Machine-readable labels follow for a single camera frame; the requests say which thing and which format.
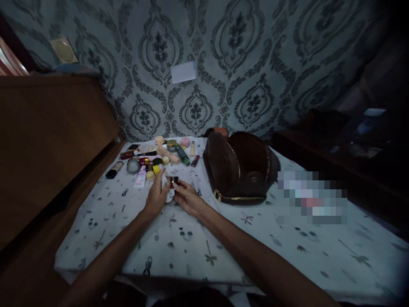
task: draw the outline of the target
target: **hand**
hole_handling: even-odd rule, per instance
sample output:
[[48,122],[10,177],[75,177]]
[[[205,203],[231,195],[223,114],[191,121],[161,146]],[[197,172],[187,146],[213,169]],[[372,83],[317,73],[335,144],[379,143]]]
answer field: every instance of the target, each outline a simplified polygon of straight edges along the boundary
[[148,199],[146,200],[145,208],[143,211],[148,214],[152,219],[157,217],[163,206],[165,205],[166,195],[170,189],[170,181],[168,179],[167,183],[162,189],[162,174],[165,168],[162,169],[153,181],[152,187],[149,190]]
[[173,184],[175,196],[173,199],[185,210],[188,214],[199,217],[199,214],[207,206],[207,203],[196,193],[195,189],[185,181],[179,179],[179,185]]

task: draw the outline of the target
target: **gold zipper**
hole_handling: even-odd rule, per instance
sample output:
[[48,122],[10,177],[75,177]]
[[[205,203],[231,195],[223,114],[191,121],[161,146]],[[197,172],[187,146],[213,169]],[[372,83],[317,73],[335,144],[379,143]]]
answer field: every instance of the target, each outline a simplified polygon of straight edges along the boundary
[[233,148],[230,146],[229,142],[227,142],[227,145],[229,145],[231,151],[233,152],[234,157],[236,158],[236,162],[237,162],[237,165],[238,165],[238,167],[239,167],[239,180],[240,180],[240,164],[239,164],[239,159],[237,159],[236,153],[234,152]]
[[265,149],[266,149],[266,151],[267,151],[267,161],[268,161],[268,164],[267,164],[267,173],[265,174],[265,182],[267,182],[267,179],[268,179],[268,173],[270,172],[270,150],[268,149],[268,145],[265,145]]
[[219,192],[218,189],[215,189],[213,192],[214,197],[216,197],[216,195],[218,195],[217,200],[219,202],[222,201],[222,198],[224,199],[229,199],[229,200],[261,200],[261,199],[265,199],[265,197],[226,197],[226,196],[222,196],[222,194]]

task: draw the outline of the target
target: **brown leather bag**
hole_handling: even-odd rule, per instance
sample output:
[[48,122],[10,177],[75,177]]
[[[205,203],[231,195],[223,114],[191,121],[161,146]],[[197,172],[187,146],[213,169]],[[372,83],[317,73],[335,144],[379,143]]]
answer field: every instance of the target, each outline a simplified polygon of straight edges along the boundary
[[231,205],[264,202],[281,170],[267,144],[247,132],[236,132],[228,139],[210,132],[203,160],[214,196]]

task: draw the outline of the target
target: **bag strap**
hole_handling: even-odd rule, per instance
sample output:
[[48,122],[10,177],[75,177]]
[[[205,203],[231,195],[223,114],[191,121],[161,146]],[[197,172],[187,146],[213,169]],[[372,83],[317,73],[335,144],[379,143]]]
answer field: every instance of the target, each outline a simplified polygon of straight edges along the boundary
[[202,137],[208,137],[210,132],[220,132],[222,136],[227,140],[229,138],[229,131],[226,128],[220,128],[220,127],[213,127],[209,128],[206,130],[206,132],[203,134]]

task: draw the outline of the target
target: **skin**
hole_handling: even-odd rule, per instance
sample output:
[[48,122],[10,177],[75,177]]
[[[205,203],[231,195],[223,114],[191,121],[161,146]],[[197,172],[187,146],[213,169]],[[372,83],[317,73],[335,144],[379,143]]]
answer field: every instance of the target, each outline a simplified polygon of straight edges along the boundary
[[[59,306],[87,306],[100,298],[151,222],[160,214],[170,183],[155,177],[145,208],[75,280]],[[173,184],[175,201],[230,252],[246,275],[279,306],[340,306],[283,257],[213,210],[186,182]]]

